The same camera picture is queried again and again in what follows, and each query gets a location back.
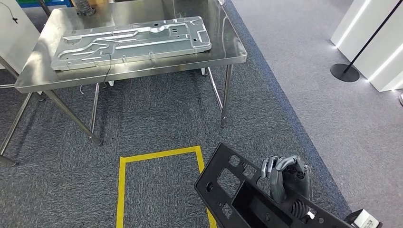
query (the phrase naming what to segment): yellow tape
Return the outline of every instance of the yellow tape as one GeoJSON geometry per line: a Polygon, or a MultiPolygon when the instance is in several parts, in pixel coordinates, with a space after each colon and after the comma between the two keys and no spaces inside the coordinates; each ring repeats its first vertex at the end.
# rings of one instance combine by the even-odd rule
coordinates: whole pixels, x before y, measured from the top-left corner
{"type": "MultiPolygon", "coordinates": [[[[118,197],[117,197],[117,209],[116,209],[116,228],[123,228],[123,216],[125,207],[125,178],[126,178],[126,163],[138,162],[154,158],[162,158],[167,156],[179,155],[184,153],[196,153],[197,166],[199,167],[199,172],[201,173],[204,169],[204,161],[202,150],[200,146],[192,146],[187,148],[181,148],[170,151],[162,151],[156,153],[147,153],[131,157],[120,157],[119,161],[119,181],[118,181],[118,197]]],[[[213,218],[212,214],[208,209],[207,218],[209,220],[210,228],[217,228],[217,223],[213,218]]]]}
{"type": "Polygon", "coordinates": [[[123,211],[125,208],[126,162],[124,157],[119,160],[119,182],[117,186],[116,228],[123,228],[123,211]]]}

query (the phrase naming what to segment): gray floor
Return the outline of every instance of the gray floor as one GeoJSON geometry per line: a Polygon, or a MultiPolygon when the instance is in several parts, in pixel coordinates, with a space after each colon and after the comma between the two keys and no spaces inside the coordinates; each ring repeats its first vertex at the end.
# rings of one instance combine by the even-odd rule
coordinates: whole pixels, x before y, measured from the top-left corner
{"type": "Polygon", "coordinates": [[[403,227],[402,91],[330,74],[330,42],[351,0],[232,0],[352,210],[403,227]]]}
{"type": "MultiPolygon", "coordinates": [[[[113,227],[120,156],[200,145],[207,162],[219,142],[256,164],[271,154],[302,156],[313,169],[313,201],[344,218],[350,212],[345,199],[231,3],[226,11],[248,60],[234,67],[225,129],[209,79],[199,70],[102,88],[95,129],[105,139],[101,147],[49,99],[33,98],[6,152],[20,166],[0,167],[0,227],[113,227]]],[[[224,69],[213,73],[222,94],[224,69]]],[[[3,71],[1,77],[9,76],[3,71]]],[[[94,86],[83,91],[72,87],[56,93],[89,123],[94,86]]],[[[14,103],[23,95],[0,92],[0,116],[15,113],[14,103]]],[[[0,124],[6,131],[10,122],[0,124]]],[[[192,189],[197,176],[194,155],[128,164],[124,223],[207,227],[204,206],[192,189]]]]}

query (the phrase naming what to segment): aluminum plate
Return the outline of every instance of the aluminum plate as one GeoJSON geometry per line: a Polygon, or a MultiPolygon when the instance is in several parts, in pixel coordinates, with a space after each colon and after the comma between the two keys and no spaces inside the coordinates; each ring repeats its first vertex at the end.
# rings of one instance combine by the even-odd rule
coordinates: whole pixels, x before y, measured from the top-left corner
{"type": "Polygon", "coordinates": [[[201,17],[66,31],[51,67],[71,70],[199,53],[211,49],[201,17]]]}

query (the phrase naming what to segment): black wire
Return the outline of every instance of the black wire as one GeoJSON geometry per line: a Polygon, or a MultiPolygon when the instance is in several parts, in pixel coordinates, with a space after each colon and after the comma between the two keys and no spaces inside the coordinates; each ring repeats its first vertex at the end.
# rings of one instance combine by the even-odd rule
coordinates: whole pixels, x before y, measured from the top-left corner
{"type": "Polygon", "coordinates": [[[9,9],[9,11],[10,11],[10,14],[11,14],[11,17],[12,17],[12,19],[13,19],[13,21],[15,21],[15,23],[17,23],[18,24],[18,22],[17,22],[17,18],[15,18],[13,15],[12,15],[12,11],[11,11],[11,9],[10,9],[10,7],[8,6],[8,5],[6,5],[6,4],[4,4],[3,2],[1,2],[0,1],[0,4],[2,4],[3,6],[5,6],[5,7],[7,7],[8,9],[9,9]]]}
{"type": "Polygon", "coordinates": [[[105,81],[106,81],[106,77],[108,77],[109,71],[111,71],[111,68],[112,68],[112,56],[111,56],[111,54],[109,54],[109,53],[105,53],[105,54],[108,54],[108,55],[109,55],[110,63],[109,63],[108,72],[106,73],[105,78],[104,78],[104,81],[103,81],[104,84],[105,84],[105,81]]]}

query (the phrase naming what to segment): black stand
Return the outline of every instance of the black stand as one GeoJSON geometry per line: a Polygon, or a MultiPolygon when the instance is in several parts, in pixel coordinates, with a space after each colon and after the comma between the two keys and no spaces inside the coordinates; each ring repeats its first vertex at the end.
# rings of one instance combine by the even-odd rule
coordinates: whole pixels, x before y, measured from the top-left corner
{"type": "Polygon", "coordinates": [[[369,43],[371,43],[372,39],[378,34],[379,30],[385,25],[385,23],[389,20],[389,18],[392,16],[392,14],[397,10],[399,7],[400,3],[402,3],[403,0],[399,0],[399,2],[396,4],[396,6],[393,8],[393,10],[389,13],[389,15],[385,18],[385,20],[382,22],[382,24],[378,27],[378,29],[375,31],[374,34],[372,34],[371,38],[366,42],[364,47],[358,52],[358,54],[354,57],[354,59],[351,61],[349,65],[343,64],[343,63],[337,63],[334,64],[330,68],[330,72],[333,74],[333,76],[339,80],[342,80],[344,82],[355,82],[360,78],[360,73],[358,70],[354,69],[352,66],[354,62],[357,60],[357,58],[360,56],[360,54],[365,50],[365,48],[368,46],[369,43]]]}

